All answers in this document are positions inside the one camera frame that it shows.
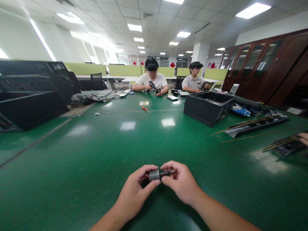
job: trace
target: power drill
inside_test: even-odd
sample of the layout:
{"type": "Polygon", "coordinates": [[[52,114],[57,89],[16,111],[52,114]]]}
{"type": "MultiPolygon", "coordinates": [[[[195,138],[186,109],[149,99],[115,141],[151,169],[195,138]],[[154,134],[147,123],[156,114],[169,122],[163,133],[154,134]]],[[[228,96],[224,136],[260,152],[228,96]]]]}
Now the power drill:
{"type": "Polygon", "coordinates": [[[149,81],[149,85],[150,85],[151,88],[153,88],[154,90],[157,90],[156,87],[155,87],[155,84],[154,84],[151,80],[149,81]]]}

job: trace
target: air vent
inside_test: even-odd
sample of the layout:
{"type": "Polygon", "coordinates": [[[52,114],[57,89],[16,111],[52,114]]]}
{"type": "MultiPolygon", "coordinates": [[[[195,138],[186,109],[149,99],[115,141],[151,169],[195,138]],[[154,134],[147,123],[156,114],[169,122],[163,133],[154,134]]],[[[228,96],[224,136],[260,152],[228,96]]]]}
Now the air vent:
{"type": "Polygon", "coordinates": [[[70,2],[69,0],[56,0],[56,1],[60,3],[61,5],[68,5],[68,6],[76,7],[76,5],[70,2]]]}
{"type": "Polygon", "coordinates": [[[146,20],[146,19],[149,19],[149,20],[154,20],[155,19],[155,15],[154,14],[151,14],[151,13],[143,13],[143,18],[146,20]]]}

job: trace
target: white t-shirt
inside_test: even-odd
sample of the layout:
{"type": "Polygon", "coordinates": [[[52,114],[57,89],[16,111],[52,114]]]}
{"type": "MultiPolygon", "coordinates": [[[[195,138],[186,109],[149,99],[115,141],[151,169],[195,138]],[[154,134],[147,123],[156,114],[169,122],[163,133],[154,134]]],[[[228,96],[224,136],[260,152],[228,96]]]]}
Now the white t-shirt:
{"type": "MultiPolygon", "coordinates": [[[[142,76],[139,77],[139,79],[136,81],[136,84],[138,85],[147,85],[149,84],[150,77],[148,76],[147,73],[143,74],[142,76]]],[[[156,79],[152,82],[155,84],[155,87],[158,89],[163,89],[165,85],[168,85],[166,77],[163,74],[157,73],[156,79]]]]}

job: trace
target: green partition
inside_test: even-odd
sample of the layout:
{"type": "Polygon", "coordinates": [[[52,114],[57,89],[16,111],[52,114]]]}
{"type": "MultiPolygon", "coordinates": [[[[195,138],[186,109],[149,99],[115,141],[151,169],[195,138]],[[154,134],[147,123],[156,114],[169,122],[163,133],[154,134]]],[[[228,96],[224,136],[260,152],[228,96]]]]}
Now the green partition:
{"type": "Polygon", "coordinates": [[[165,77],[174,77],[174,70],[172,67],[159,67],[157,72],[165,77]]]}
{"type": "Polygon", "coordinates": [[[140,66],[108,65],[108,68],[113,76],[141,76],[140,66]]]}
{"type": "Polygon", "coordinates": [[[75,75],[90,75],[102,73],[106,76],[106,65],[102,64],[86,64],[86,63],[64,63],[69,71],[75,73],[75,75]]]}
{"type": "Polygon", "coordinates": [[[189,68],[178,67],[176,75],[177,76],[188,76],[188,75],[190,75],[189,68]]]}
{"type": "Polygon", "coordinates": [[[206,68],[204,78],[224,81],[227,75],[228,69],[211,69],[206,68]]]}

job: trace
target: white pillar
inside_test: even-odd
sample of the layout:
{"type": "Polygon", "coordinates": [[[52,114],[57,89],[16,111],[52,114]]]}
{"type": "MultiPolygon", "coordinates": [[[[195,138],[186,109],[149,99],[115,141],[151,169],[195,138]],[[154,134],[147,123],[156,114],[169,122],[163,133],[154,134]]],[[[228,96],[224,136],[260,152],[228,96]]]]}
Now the white pillar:
{"type": "Polygon", "coordinates": [[[206,68],[206,60],[209,54],[210,44],[209,43],[198,43],[193,47],[192,62],[199,61],[204,65],[202,68],[201,76],[203,76],[206,68]]]}

